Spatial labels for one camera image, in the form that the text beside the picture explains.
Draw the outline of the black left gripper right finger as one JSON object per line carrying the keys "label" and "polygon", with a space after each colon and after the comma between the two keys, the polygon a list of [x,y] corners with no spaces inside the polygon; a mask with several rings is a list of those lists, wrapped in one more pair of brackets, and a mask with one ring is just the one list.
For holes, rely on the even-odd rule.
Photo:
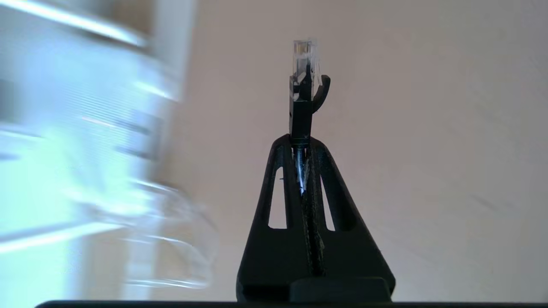
{"label": "black left gripper right finger", "polygon": [[390,301],[395,277],[319,140],[308,150],[302,197],[309,275],[290,284],[291,301]]}

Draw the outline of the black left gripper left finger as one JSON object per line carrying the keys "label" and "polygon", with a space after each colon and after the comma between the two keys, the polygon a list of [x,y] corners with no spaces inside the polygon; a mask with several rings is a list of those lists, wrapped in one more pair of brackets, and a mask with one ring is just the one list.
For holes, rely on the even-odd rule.
{"label": "black left gripper left finger", "polygon": [[[269,226],[276,171],[283,170],[286,228]],[[237,274],[237,300],[288,301],[293,282],[310,275],[303,206],[289,135],[274,140]]]}

